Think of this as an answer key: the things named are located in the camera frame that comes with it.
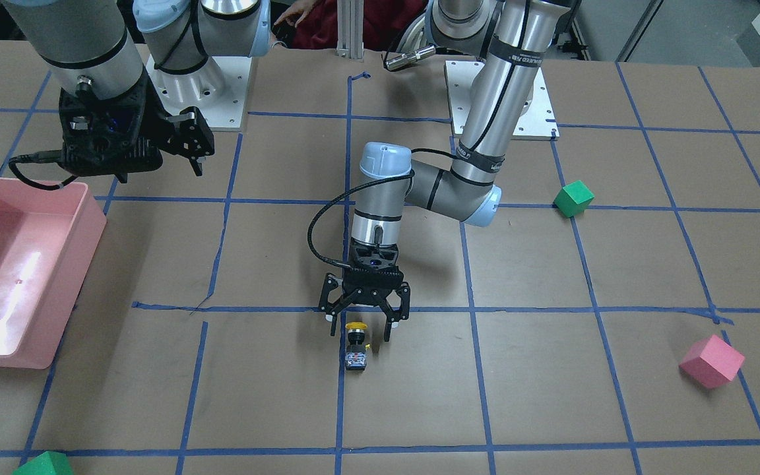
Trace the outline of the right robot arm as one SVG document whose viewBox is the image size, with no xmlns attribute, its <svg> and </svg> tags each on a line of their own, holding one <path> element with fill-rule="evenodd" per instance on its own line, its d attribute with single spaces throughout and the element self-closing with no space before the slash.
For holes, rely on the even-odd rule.
<svg viewBox="0 0 760 475">
<path fill-rule="evenodd" d="M 160 168 L 163 153 L 195 175 L 215 151 L 203 108 L 228 90 L 217 57 L 263 56 L 269 1 L 135 1 L 148 67 L 115 1 L 5 1 L 3 6 L 61 85 L 61 147 L 18 154 L 9 170 L 55 191 L 79 177 Z"/>
</svg>

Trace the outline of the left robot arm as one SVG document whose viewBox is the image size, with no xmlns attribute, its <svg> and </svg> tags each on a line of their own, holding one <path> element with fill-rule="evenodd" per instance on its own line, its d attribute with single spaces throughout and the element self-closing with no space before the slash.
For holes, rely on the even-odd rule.
<svg viewBox="0 0 760 475">
<path fill-rule="evenodd" d="M 484 62 L 472 85 L 468 114 L 449 169 L 413 159 L 413 150 L 370 142 L 363 148 L 362 182 L 346 192 L 356 206 L 347 261 L 320 256 L 341 268 L 327 274 L 319 310 L 338 328 L 350 305 L 377 307 L 386 317 L 384 339 L 410 314 L 410 286 L 397 265 L 404 206 L 416 205 L 485 228 L 503 194 L 495 177 L 503 167 L 513 128 L 522 116 L 544 54 L 568 1 L 431 1 L 424 34 L 431 44 Z"/>
</svg>

